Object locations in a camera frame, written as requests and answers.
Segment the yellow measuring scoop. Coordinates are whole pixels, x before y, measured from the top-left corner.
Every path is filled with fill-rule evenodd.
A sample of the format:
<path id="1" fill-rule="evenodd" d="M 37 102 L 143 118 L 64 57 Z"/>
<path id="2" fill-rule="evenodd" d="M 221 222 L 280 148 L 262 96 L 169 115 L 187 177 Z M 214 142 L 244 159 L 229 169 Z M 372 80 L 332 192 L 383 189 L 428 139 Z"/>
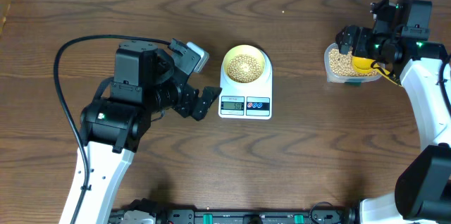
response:
<path id="1" fill-rule="evenodd" d="M 378 74 L 380 74 L 382 77 L 389 80 L 393 84 L 396 84 L 397 86 L 401 85 L 400 80 L 395 77 L 395 74 L 381 67 L 379 65 L 379 62 L 376 60 L 353 56 L 352 67 L 357 73 L 361 74 L 369 74 L 373 71 L 376 71 Z"/>

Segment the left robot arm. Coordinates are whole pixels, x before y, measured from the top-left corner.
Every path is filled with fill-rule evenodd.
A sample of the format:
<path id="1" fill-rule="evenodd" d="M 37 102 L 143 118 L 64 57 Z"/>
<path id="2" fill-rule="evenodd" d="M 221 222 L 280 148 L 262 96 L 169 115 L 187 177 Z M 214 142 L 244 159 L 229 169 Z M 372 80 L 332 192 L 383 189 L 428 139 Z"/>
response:
<path id="1" fill-rule="evenodd" d="M 78 144 L 77 164 L 61 223 L 107 223 L 120 183 L 141 137 L 167 109 L 202 120 L 221 93 L 219 87 L 195 89 L 188 83 L 209 54 L 189 42 L 122 36 L 114 74 L 98 86 L 77 126 L 63 97 L 58 65 L 74 39 L 58 50 L 54 62 L 56 92 Z"/>

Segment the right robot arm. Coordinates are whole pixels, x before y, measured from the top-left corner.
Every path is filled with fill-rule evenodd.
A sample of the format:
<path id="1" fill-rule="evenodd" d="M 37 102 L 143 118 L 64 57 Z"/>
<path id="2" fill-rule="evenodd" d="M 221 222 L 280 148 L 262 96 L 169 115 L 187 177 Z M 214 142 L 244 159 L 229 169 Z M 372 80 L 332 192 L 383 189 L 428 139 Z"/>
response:
<path id="1" fill-rule="evenodd" d="M 371 5 L 372 28 L 348 25 L 336 35 L 340 53 L 392 66 L 379 71 L 406 91 L 421 145 L 394 192 L 362 200 L 353 223 L 450 222 L 450 55 L 428 39 L 431 9 L 430 1 L 383 0 Z"/>

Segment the soybeans in bowl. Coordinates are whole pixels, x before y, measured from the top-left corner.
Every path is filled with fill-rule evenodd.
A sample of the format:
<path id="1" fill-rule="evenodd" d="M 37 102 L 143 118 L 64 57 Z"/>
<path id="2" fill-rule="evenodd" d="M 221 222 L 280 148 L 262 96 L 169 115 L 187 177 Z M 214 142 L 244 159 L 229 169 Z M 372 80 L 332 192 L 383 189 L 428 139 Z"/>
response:
<path id="1" fill-rule="evenodd" d="M 240 54 L 230 60 L 227 75 L 239 83 L 250 83 L 257 80 L 263 73 L 259 60 L 248 54 Z"/>

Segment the white digital kitchen scale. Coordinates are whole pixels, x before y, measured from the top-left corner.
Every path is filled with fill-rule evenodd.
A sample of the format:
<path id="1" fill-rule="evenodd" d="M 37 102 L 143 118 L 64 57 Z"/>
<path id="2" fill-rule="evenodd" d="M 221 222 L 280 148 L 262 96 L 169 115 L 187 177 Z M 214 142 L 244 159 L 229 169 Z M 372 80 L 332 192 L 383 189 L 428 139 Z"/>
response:
<path id="1" fill-rule="evenodd" d="M 259 51 L 257 58 L 263 59 L 263 72 L 253 82 L 241 83 L 232 80 L 226 71 L 231 58 L 225 57 L 221 65 L 222 88 L 218 101 L 221 118 L 269 120 L 273 109 L 273 68 L 268 56 Z"/>

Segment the pale yellow bowl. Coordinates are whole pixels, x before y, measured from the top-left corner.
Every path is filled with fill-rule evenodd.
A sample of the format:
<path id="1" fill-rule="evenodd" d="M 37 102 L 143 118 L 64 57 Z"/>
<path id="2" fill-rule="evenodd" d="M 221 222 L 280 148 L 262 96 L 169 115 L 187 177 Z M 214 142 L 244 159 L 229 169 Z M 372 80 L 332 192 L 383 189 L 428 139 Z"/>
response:
<path id="1" fill-rule="evenodd" d="M 240 54 L 248 54 L 248 55 L 251 55 L 251 56 L 257 58 L 261 64 L 261 67 L 262 67 L 263 73 L 264 73 L 264 70 L 266 67 L 266 62 L 265 62 L 265 58 L 264 58 L 262 51 L 254 46 L 243 44 L 243 45 L 233 47 L 231 50 L 229 50 L 226 53 L 226 55 L 223 59 L 223 69 L 224 69 L 224 72 L 226 75 L 227 75 L 226 70 L 227 70 L 228 64 L 230 63 L 230 60 Z"/>

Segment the soybeans in container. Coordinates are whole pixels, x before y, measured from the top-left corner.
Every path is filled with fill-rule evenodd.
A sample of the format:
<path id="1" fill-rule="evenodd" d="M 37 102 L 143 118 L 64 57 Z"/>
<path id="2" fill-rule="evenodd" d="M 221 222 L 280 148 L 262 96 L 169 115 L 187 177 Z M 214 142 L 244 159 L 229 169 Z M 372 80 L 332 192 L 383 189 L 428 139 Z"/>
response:
<path id="1" fill-rule="evenodd" d="M 358 73 L 355 71 L 352 65 L 351 51 L 347 54 L 341 54 L 338 49 L 331 49 L 328 52 L 328 59 L 332 72 L 339 76 L 372 77 L 377 75 L 375 70 L 371 70 L 369 73 Z"/>

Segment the clear plastic container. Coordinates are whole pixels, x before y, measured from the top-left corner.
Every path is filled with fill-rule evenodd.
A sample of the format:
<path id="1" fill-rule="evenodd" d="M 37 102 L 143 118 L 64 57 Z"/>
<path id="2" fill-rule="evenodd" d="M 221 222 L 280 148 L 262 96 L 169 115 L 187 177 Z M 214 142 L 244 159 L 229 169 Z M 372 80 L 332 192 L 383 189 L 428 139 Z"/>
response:
<path id="1" fill-rule="evenodd" d="M 338 49 L 338 45 L 336 43 L 332 43 L 331 45 L 328 46 L 328 48 L 325 50 L 325 53 L 324 53 L 324 65 L 325 65 L 325 69 L 326 69 L 326 77 L 327 77 L 328 82 L 352 83 L 352 84 L 359 83 L 360 84 L 360 83 L 364 83 L 364 82 L 376 81 L 379 78 L 381 78 L 381 75 L 378 73 L 376 76 L 372 76 L 372 77 L 345 77 L 345 76 L 336 75 L 335 73 L 332 72 L 332 70 L 330 68 L 329 59 L 328 59 L 328 52 L 331 49 Z"/>

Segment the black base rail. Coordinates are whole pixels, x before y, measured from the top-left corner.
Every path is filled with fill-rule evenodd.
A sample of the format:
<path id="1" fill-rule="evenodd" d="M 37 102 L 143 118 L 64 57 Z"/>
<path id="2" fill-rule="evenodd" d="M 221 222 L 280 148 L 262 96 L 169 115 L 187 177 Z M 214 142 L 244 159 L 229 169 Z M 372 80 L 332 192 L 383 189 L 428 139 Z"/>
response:
<path id="1" fill-rule="evenodd" d="M 310 209 L 198 209 L 194 206 L 162 204 L 136 199 L 112 210 L 108 224 L 355 224 L 360 219 L 354 208 L 336 207 L 322 201 Z"/>

